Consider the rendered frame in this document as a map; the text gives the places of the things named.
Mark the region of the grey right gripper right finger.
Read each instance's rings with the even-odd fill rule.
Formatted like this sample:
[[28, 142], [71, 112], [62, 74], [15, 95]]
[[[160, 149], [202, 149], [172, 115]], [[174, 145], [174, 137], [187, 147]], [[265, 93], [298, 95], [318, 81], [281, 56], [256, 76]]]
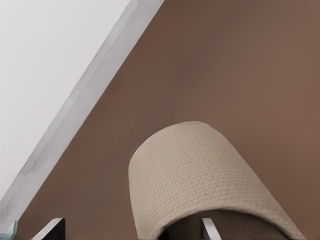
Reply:
[[210, 218], [201, 219], [201, 239], [202, 240], [222, 240], [215, 224]]

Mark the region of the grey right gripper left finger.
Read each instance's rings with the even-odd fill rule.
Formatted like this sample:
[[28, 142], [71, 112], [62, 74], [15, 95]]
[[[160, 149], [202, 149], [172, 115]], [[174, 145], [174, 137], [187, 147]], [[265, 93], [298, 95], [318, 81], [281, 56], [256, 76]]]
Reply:
[[66, 240], [66, 220], [52, 219], [32, 240]]

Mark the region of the silver frame post foot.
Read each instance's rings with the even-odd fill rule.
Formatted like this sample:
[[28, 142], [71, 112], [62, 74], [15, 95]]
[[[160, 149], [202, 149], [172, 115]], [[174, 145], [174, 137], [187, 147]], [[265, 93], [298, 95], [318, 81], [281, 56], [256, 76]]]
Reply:
[[18, 220], [15, 220], [10, 227], [7, 229], [6, 233], [3, 234], [3, 240], [14, 240], [17, 235], [18, 230]]

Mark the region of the silver frame rail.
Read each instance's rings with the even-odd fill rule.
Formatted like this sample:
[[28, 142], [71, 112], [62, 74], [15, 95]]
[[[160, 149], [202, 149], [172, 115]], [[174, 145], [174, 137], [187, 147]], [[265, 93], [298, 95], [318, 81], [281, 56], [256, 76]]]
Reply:
[[25, 212], [164, 0], [130, 0], [0, 200], [0, 231]]

